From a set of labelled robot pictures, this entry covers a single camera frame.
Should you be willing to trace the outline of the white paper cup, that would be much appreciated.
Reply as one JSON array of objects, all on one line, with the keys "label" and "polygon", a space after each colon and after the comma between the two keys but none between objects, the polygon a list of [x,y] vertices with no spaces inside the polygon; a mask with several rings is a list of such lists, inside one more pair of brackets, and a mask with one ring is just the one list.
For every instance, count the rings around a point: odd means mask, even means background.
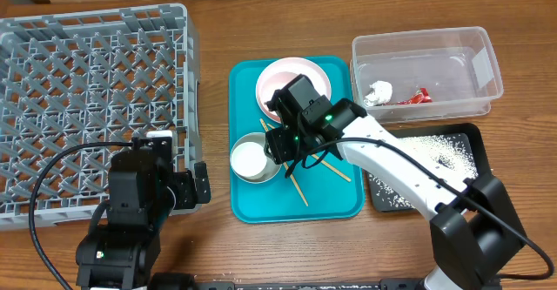
[{"label": "white paper cup", "polygon": [[259,179],[263,176],[266,165],[263,146],[259,143],[242,142],[232,150],[232,170],[243,179]]}]

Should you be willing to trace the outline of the white tissue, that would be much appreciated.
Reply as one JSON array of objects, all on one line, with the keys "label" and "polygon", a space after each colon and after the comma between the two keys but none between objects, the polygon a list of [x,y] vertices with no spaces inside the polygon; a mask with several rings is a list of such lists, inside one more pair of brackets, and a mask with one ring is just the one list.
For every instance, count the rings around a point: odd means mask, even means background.
[{"label": "white tissue", "polygon": [[385,105],[391,101],[393,95],[393,86],[382,80],[378,80],[370,85],[370,92],[364,96],[364,105],[373,107],[376,105]]}]

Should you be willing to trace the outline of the red snack wrapper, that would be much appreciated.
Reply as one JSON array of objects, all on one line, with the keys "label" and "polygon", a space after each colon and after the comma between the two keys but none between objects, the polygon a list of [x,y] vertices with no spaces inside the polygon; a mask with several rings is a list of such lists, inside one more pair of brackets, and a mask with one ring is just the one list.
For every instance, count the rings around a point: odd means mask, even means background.
[{"label": "red snack wrapper", "polygon": [[432,99],[426,88],[419,88],[409,99],[400,101],[397,105],[416,105],[432,103]]}]

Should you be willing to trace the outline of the food scraps and rice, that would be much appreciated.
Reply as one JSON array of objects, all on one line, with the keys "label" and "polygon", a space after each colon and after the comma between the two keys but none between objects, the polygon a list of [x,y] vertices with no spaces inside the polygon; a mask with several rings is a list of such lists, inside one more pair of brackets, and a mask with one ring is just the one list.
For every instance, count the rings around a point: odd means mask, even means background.
[{"label": "food scraps and rice", "polygon": [[[429,135],[400,138],[406,145],[431,160],[466,178],[475,179],[478,168],[473,158],[469,139],[464,133]],[[413,210],[412,204],[394,191],[381,179],[367,173],[373,207],[378,212],[402,212]]]}]

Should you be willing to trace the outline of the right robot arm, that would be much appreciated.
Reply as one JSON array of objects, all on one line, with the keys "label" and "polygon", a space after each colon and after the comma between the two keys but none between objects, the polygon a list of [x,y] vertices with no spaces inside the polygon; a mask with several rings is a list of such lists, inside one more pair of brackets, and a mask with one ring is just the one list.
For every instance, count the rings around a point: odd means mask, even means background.
[{"label": "right robot arm", "polygon": [[275,94],[268,102],[282,125],[266,134],[276,163],[304,163],[328,152],[356,165],[407,199],[428,221],[436,267],[424,289],[484,289],[528,244],[503,183],[491,173],[470,179],[418,154],[354,102]]}]

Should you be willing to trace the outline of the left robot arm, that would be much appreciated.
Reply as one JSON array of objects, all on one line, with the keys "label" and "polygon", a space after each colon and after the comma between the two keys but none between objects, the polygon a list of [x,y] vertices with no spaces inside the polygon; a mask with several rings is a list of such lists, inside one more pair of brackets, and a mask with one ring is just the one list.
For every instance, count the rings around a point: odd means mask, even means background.
[{"label": "left robot arm", "polygon": [[211,200],[206,163],[175,172],[170,149],[123,151],[111,159],[110,197],[99,204],[76,251],[77,285],[134,289],[149,284],[160,231],[175,209]]}]

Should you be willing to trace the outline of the clear plastic waste bin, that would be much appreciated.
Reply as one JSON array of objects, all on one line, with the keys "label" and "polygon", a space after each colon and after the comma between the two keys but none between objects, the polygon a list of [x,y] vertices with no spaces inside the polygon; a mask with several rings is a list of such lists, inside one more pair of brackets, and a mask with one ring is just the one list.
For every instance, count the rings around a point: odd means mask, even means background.
[{"label": "clear plastic waste bin", "polygon": [[[350,66],[354,101],[383,124],[485,115],[504,93],[492,43],[479,26],[355,37]],[[378,80],[393,86],[391,101],[366,107],[364,96]],[[419,88],[432,103],[397,105]]]}]

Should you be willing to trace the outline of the black food waste tray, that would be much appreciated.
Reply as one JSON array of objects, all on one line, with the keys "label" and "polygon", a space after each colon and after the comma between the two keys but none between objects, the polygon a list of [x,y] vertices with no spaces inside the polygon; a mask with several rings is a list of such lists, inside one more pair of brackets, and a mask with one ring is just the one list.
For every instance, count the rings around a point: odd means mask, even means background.
[{"label": "black food waste tray", "polygon": [[464,133],[467,135],[475,164],[478,168],[478,178],[481,175],[491,172],[491,167],[488,162],[487,153],[480,134],[479,128],[471,123],[452,124],[452,125],[435,125],[421,128],[407,128],[391,131],[391,134],[396,138],[429,136],[429,135],[445,135],[452,133]]}]

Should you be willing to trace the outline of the wooden chopstick right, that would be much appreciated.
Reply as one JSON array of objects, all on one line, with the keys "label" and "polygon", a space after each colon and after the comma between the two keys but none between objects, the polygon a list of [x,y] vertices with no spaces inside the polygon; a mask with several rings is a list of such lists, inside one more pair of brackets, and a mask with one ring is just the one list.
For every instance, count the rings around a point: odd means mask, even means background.
[{"label": "wooden chopstick right", "polygon": [[[274,127],[270,124],[267,124],[265,121],[263,121],[262,126],[264,126],[266,131],[269,131],[268,129],[274,129]],[[340,170],[338,170],[336,167],[334,167],[333,165],[329,164],[328,162],[326,162],[325,160],[322,160],[320,162],[321,165],[327,167],[329,170],[331,170],[332,172],[336,173],[337,175],[339,175],[342,179],[344,179],[346,182],[351,182],[352,179],[349,178],[347,175],[345,175],[343,172],[341,172]]]}]

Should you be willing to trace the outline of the wooden chopstick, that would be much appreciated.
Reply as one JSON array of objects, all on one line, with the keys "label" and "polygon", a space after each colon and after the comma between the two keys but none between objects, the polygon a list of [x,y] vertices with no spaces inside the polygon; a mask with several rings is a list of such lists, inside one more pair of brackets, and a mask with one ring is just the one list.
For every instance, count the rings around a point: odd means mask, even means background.
[{"label": "wooden chopstick", "polygon": [[[269,131],[268,129],[274,129],[274,127],[270,124],[267,124],[265,121],[263,121],[262,126],[264,126],[266,131]],[[351,182],[352,179],[349,178],[347,175],[345,175],[343,172],[341,172],[340,170],[338,170],[336,167],[334,167],[333,165],[329,164],[328,162],[326,162],[325,160],[322,160],[320,162],[321,165],[327,167],[329,170],[331,170],[332,172],[336,173],[337,175],[339,175],[342,179],[344,179],[346,182]]]},{"label": "wooden chopstick", "polygon": [[[273,129],[273,127],[272,127],[272,126],[269,126],[262,118],[259,119],[259,122],[260,122],[260,124],[262,125],[263,129],[265,130],[265,132],[268,132],[270,128]],[[283,165],[283,167],[288,171],[289,165],[288,165],[286,162],[283,163],[282,165]],[[307,202],[307,200],[306,200],[306,198],[305,198],[305,195],[303,194],[303,192],[302,192],[302,190],[301,190],[301,188],[300,188],[300,186],[299,186],[299,183],[298,183],[298,181],[295,179],[294,175],[291,174],[290,177],[289,177],[289,179],[291,180],[291,182],[292,182],[293,185],[295,186],[295,188],[296,188],[296,190],[297,190],[297,192],[298,192],[298,194],[299,194],[299,197],[302,199],[302,201],[304,202],[305,206],[308,207],[309,205],[308,205],[308,202]]]}]

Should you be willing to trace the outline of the wooden chopstick left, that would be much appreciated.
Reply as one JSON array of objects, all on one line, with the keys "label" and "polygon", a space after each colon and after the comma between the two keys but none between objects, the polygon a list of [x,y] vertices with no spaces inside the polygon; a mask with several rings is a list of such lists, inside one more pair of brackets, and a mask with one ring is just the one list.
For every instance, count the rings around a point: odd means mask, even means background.
[{"label": "wooden chopstick left", "polygon": [[[273,127],[272,127],[272,126],[269,126],[262,118],[259,119],[259,122],[260,122],[260,124],[262,125],[263,129],[265,130],[265,132],[268,132],[270,128],[273,129]],[[283,163],[282,165],[283,165],[283,167],[288,171],[289,165],[288,165],[286,162]],[[303,192],[302,192],[302,190],[301,190],[301,188],[300,188],[300,186],[299,186],[299,183],[298,183],[298,181],[295,179],[294,175],[291,174],[290,177],[289,177],[289,179],[291,180],[291,182],[292,182],[293,185],[295,186],[295,188],[296,188],[296,190],[297,190],[297,192],[298,192],[298,194],[299,194],[299,197],[302,199],[302,201],[304,202],[305,206],[308,207],[309,205],[308,205],[308,202],[307,202],[307,200],[306,200],[306,198],[305,198],[305,195],[303,194]]]}]

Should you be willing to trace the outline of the large white plate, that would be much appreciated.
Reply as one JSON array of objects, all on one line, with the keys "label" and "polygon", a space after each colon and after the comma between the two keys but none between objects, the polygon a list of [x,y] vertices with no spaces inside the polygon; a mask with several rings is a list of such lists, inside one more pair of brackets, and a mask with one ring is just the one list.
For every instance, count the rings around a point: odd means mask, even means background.
[{"label": "large white plate", "polygon": [[282,89],[299,74],[309,77],[319,95],[331,98],[331,83],[322,68],[313,61],[302,57],[281,58],[269,64],[261,72],[256,83],[258,106],[271,120],[280,122],[278,114],[275,111],[270,111],[266,103],[272,99],[276,90]]}]

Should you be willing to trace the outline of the grey metal bowl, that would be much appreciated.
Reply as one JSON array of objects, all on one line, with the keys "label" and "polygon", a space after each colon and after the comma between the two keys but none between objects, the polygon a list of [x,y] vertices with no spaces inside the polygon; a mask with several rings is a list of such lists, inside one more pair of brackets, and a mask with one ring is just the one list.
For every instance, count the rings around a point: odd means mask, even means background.
[{"label": "grey metal bowl", "polygon": [[[240,144],[242,142],[248,142],[248,141],[252,141],[252,142],[256,142],[259,143],[263,146],[263,150],[264,150],[264,154],[265,154],[265,134],[263,132],[253,132],[253,133],[249,133],[244,135],[242,138],[240,138],[232,147],[232,150],[236,147],[237,144]],[[267,165],[266,165],[266,170],[263,174],[262,177],[260,177],[259,179],[243,179],[241,177],[239,177],[233,170],[233,172],[243,181],[247,182],[247,183],[251,183],[251,184],[261,184],[261,183],[265,183],[266,181],[271,180],[272,178],[274,178],[278,172],[280,171],[281,166],[278,164],[275,164],[273,162],[272,159],[270,159],[269,157],[266,156],[267,159]]]}]

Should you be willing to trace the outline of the teal serving tray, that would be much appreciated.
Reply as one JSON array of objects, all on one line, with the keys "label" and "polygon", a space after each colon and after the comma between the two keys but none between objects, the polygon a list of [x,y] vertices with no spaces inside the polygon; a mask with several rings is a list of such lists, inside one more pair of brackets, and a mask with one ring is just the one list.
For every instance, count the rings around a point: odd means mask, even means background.
[{"label": "teal serving tray", "polygon": [[[271,59],[248,60],[236,64],[229,75],[229,140],[234,145],[244,135],[262,132],[259,122],[278,127],[279,123],[268,118],[256,102],[256,83]],[[349,178],[346,182],[339,175],[319,164],[311,169],[298,165],[293,175],[308,202],[305,206],[285,169],[269,181],[251,184],[230,172],[230,198],[232,211],[245,223],[259,224],[303,220],[351,218],[365,204],[365,181],[357,166],[339,160],[332,154],[325,161]]]}]

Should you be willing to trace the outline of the grey plastic dish rack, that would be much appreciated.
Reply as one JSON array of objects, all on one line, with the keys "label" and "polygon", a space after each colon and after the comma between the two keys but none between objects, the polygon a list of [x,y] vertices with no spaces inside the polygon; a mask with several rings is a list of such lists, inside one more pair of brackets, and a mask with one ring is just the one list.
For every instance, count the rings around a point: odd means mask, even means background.
[{"label": "grey plastic dish rack", "polygon": [[1,22],[1,227],[88,219],[118,146],[178,134],[176,170],[202,158],[199,35],[180,3]]}]

